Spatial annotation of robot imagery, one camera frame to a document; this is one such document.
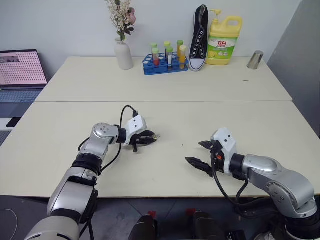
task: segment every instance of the robotic arm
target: robotic arm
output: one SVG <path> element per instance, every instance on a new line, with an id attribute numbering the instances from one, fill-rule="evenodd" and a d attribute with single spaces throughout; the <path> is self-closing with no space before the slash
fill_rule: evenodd
<path id="1" fill-rule="evenodd" d="M 133 144 L 133 136 L 141 134 L 146 128 L 146 121 L 138 113 L 124 128 L 106 123 L 94 125 L 90 138 L 82 145 L 71 168 L 52 194 L 47 206 L 47 218 L 41 220 L 25 240 L 78 240 L 79 224 L 86 223 L 95 210 L 98 198 L 95 185 L 108 146 L 115 143 L 125 146 Z"/>
<path id="2" fill-rule="evenodd" d="M 286 231 L 291 238 L 320 237 L 314 188 L 303 175 L 284 168 L 270 157 L 236 153 L 236 141 L 225 127 L 216 131 L 210 140 L 199 144 L 210 150 L 212 167 L 197 158 L 187 157 L 186 160 L 192 166 L 207 172 L 211 177 L 214 170 L 232 175 L 238 180 L 248 180 L 265 191 L 285 217 Z"/>

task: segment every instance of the test tube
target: test tube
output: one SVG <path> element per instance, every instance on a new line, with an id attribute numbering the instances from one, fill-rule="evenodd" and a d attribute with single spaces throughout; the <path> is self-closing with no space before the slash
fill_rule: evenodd
<path id="1" fill-rule="evenodd" d="M 150 43 L 151 46 L 151 54 L 152 54 L 152 49 L 155 49 L 158 47 L 158 44 L 156 44 L 155 42 Z"/>
<path id="2" fill-rule="evenodd" d="M 164 56 L 165 56 L 165 59 L 167 60 L 167 47 L 171 46 L 171 42 L 170 41 L 164 41 L 163 45 L 164 45 Z"/>
<path id="3" fill-rule="evenodd" d="M 153 64 L 155 66 L 159 66 L 159 62 L 160 62 L 160 59 L 159 59 L 159 48 L 157 48 L 157 47 L 152 48 L 152 60 L 153 60 Z"/>
<path id="4" fill-rule="evenodd" d="M 180 63 L 180 69 L 185 68 L 185 62 L 186 62 L 186 45 L 181 45 L 179 50 L 180 50 L 180 57 L 179 57 L 179 63 Z"/>
<path id="5" fill-rule="evenodd" d="M 166 48 L 166 54 L 167 54 L 167 58 L 168 58 L 168 68 L 171 69 L 172 68 L 172 52 L 174 51 L 174 49 L 172 48 L 172 46 L 168 46 Z"/>
<path id="6" fill-rule="evenodd" d="M 182 46 L 183 44 L 183 40 L 176 41 L 176 54 L 178 55 L 178 58 L 180 58 L 180 46 Z"/>

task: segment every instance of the white vase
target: white vase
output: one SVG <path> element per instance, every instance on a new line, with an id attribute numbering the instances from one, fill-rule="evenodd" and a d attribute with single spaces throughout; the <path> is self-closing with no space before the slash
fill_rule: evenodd
<path id="1" fill-rule="evenodd" d="M 116 59 L 118 60 L 119 67 L 123 70 L 132 69 L 134 63 L 132 62 L 131 52 L 129 46 L 121 41 L 120 38 L 115 39 L 116 45 L 114 47 L 114 52 Z"/>

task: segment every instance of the bottle label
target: bottle label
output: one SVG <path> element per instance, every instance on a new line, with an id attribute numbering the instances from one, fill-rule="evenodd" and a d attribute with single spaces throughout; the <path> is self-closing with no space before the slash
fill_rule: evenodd
<path id="1" fill-rule="evenodd" d="M 209 36 L 208 59 L 230 59 L 235 49 L 237 37 Z"/>

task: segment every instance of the bottle handle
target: bottle handle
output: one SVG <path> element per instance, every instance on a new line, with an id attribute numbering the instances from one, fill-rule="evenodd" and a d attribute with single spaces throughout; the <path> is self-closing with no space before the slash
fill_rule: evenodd
<path id="1" fill-rule="evenodd" d="M 230 21 L 236 21 L 237 25 L 229 25 L 228 23 Z M 240 16 L 227 16 L 225 18 L 225 20 L 223 21 L 222 25 L 224 25 L 225 27 L 233 27 L 233 28 L 237 28 L 240 30 L 242 27 L 242 17 L 240 17 Z"/>

